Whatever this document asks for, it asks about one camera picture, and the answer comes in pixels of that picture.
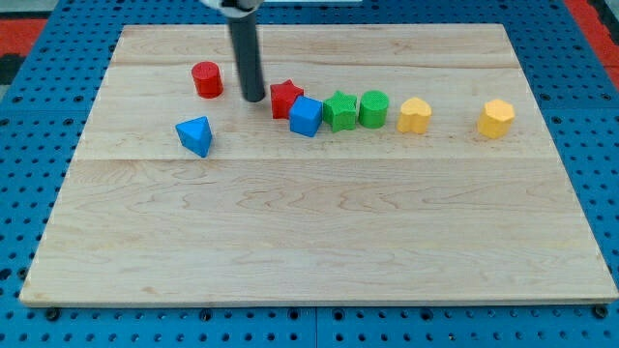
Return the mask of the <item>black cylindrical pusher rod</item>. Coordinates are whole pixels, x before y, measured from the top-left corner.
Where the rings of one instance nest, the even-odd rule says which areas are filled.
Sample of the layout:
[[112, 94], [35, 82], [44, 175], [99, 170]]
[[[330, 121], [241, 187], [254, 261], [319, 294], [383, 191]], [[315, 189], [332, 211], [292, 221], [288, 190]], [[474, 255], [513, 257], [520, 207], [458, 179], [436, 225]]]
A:
[[256, 12], [228, 20], [236, 68], [242, 97], [247, 102], [260, 102], [265, 98]]

